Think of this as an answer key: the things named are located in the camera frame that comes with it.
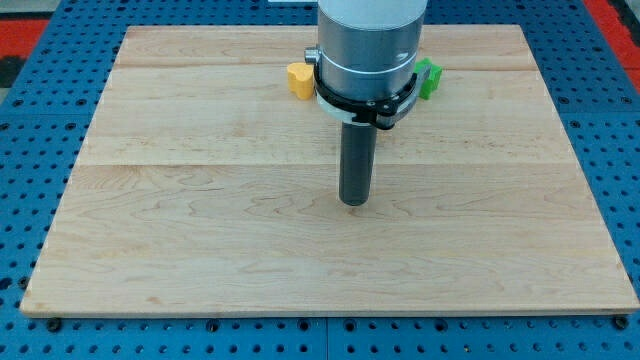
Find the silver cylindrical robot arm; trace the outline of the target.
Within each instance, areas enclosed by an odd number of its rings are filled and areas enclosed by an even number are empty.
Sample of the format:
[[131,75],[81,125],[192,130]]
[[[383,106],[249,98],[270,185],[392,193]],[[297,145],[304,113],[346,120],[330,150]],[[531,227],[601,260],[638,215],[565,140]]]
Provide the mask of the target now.
[[351,100],[381,100],[413,73],[427,0],[319,0],[317,44],[305,50],[320,81]]

